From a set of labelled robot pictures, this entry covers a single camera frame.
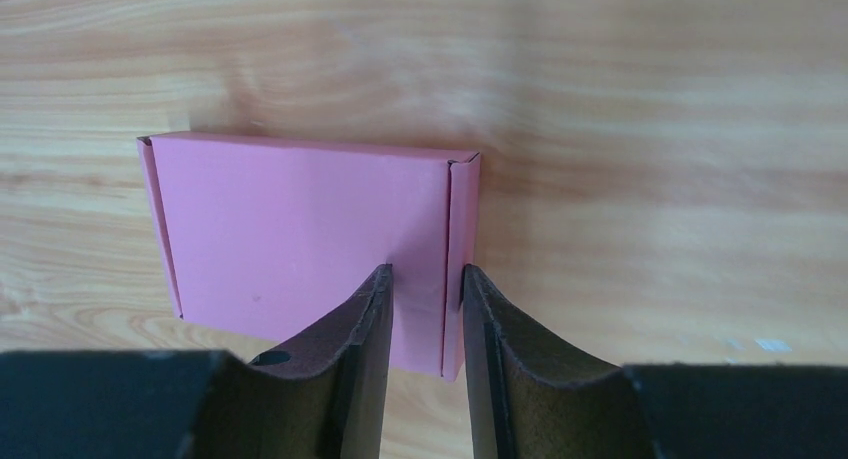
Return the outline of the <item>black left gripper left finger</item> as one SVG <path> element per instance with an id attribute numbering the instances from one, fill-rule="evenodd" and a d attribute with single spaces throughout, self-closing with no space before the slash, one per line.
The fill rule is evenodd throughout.
<path id="1" fill-rule="evenodd" d="M 8 351 L 5 458 L 376 458 L 393 271 L 243 361 L 226 350 Z"/>

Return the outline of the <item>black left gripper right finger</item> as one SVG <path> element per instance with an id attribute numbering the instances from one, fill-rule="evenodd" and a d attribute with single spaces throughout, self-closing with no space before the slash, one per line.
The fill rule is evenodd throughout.
<path id="1" fill-rule="evenodd" d="M 462 285 L 478 458 L 843 458 L 836 366 L 629 364 L 563 340 L 475 265 Z"/>

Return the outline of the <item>pink paper box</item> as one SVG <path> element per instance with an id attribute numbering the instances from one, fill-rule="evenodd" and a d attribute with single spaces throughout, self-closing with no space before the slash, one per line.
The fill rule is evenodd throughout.
<path id="1" fill-rule="evenodd" d="M 176 317 L 283 342 L 388 264 L 391 365 L 457 378 L 479 152 L 201 132 L 137 147 Z"/>

